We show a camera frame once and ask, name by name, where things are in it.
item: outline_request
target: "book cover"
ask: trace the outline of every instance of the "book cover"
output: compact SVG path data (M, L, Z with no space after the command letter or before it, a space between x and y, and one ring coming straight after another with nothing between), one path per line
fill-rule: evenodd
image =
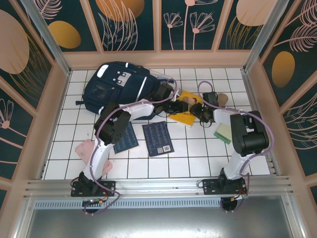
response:
M137 137L135 135L132 123L129 122L128 127L124 132L124 136L114 145L114 153L120 153L139 146Z
M142 127L150 157L174 152L165 121L143 125Z
M187 91L182 91L182 94L177 98L179 101L184 101L189 104L187 112L170 115L168 118L172 121L179 122L188 127L192 127L195 121L195 116L189 113L189 109L196 103L203 104L203 100L196 94Z

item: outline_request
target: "backpack strap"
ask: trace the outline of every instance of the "backpack strap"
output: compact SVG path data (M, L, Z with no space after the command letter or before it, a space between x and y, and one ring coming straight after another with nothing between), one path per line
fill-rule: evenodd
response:
M76 104L76 106L77 106L77 105L83 105L83 104L85 104L85 103L84 103L84 101L76 101L75 104Z

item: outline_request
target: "gray surface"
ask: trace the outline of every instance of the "gray surface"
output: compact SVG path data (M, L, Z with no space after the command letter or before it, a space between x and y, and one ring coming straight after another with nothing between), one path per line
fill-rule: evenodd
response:
M225 214L218 207L112 209L95 217L81 210L36 210L29 238L289 238L280 198L251 197Z

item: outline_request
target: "yellow book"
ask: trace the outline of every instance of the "yellow book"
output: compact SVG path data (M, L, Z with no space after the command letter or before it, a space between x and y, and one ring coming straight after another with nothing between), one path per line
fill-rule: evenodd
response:
M196 103L203 103L202 99L193 93L189 93L187 91L182 91L182 94L177 98L179 101L184 101L189 104L189 108ZM170 115L168 117L170 120L179 122L185 126L192 127L195 121L195 116L190 114L189 111L184 113L178 113L176 115Z

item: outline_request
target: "barcode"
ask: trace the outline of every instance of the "barcode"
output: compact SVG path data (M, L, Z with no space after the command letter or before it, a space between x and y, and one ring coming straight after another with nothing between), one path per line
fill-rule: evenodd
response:
M170 151L170 146L169 145L163 146L163 150L164 152Z

